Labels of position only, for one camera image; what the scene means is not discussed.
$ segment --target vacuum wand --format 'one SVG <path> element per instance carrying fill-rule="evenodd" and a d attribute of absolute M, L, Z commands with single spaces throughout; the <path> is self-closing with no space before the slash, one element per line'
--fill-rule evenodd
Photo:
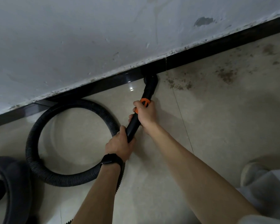
<path fill-rule="evenodd" d="M 142 95 L 142 98 L 140 102 L 145 106 L 148 107 L 150 104 L 151 97 L 153 96 L 155 89 L 158 84 L 158 78 L 157 75 L 149 75 L 144 78 L 144 83 L 146 84 L 144 93 Z M 127 142 L 130 143 L 130 141 L 133 139 L 135 133 L 137 132 L 139 126 L 141 125 L 140 121 L 138 120 L 138 110 L 136 108 L 135 113 L 127 126 L 125 132 L 127 134 Z"/>

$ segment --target orange handle grip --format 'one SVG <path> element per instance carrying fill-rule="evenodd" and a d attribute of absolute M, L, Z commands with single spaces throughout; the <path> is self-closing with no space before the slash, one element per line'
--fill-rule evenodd
<path fill-rule="evenodd" d="M 150 104 L 150 100 L 147 98 L 141 98 L 140 102 L 144 105 L 144 107 L 148 107 Z"/>

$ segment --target hand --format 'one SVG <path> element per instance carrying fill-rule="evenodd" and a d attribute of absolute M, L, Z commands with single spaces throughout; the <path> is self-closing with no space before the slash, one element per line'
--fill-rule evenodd
<path fill-rule="evenodd" d="M 138 109 L 138 119 L 143 127 L 144 132 L 148 134 L 150 126 L 157 122 L 155 102 L 150 101 L 148 107 L 144 107 L 144 105 L 140 101 L 134 101 L 133 104 L 136 106 L 133 109 L 133 112 L 135 112 L 136 108 Z M 133 114 L 129 115 L 129 122 L 131 121 L 132 117 Z"/>
<path fill-rule="evenodd" d="M 126 162 L 133 152 L 136 139 L 133 138 L 130 143 L 127 143 L 127 134 L 125 127 L 121 126 L 120 131 L 115 135 L 105 146 L 106 154 L 115 153 L 123 162 Z"/>

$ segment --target forearm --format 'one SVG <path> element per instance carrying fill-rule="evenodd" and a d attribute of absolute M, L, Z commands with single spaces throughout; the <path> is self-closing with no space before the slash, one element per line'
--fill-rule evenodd
<path fill-rule="evenodd" d="M 190 208 L 202 223 L 237 223 L 245 215 L 258 214 L 232 185 L 161 126 L 153 124 L 149 135 L 160 148 Z"/>
<path fill-rule="evenodd" d="M 116 185 L 120 166 L 102 165 L 100 173 L 78 210 L 72 224 L 112 223 Z"/>

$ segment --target black hose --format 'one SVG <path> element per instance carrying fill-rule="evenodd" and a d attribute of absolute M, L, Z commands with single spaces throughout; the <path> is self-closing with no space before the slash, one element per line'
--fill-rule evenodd
<path fill-rule="evenodd" d="M 68 103 L 58 103 L 53 107 L 49 108 L 47 111 L 45 111 L 35 122 L 28 135 L 28 139 L 26 142 L 26 161 L 33 174 L 35 174 L 42 181 L 54 186 L 69 187 L 85 184 L 96 179 L 101 169 L 101 164 L 99 163 L 96 166 L 90 168 L 89 170 L 86 170 L 81 173 L 70 175 L 58 174 L 46 168 L 39 157 L 38 141 L 41 135 L 41 131 L 43 130 L 45 125 L 49 122 L 50 119 L 52 119 L 57 114 L 63 112 L 64 110 L 75 107 L 85 108 L 99 115 L 108 126 L 112 137 L 119 132 L 119 125 L 116 123 L 112 115 L 101 105 L 92 101 L 80 99 L 70 101 Z M 116 191 L 119 188 L 123 173 L 124 165 L 117 182 Z"/>

